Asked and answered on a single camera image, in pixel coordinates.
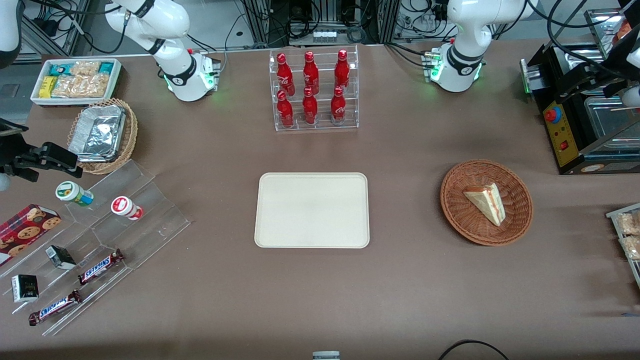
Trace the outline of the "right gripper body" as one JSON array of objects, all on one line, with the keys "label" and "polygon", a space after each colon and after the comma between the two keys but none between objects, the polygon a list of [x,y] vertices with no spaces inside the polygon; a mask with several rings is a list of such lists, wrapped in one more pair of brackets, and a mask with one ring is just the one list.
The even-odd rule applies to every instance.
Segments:
[{"label": "right gripper body", "polygon": [[7,191],[10,187],[10,176],[5,173],[5,166],[9,166],[12,174],[12,164],[15,157],[26,152],[26,141],[23,137],[26,126],[13,121],[0,119],[0,191]]}]

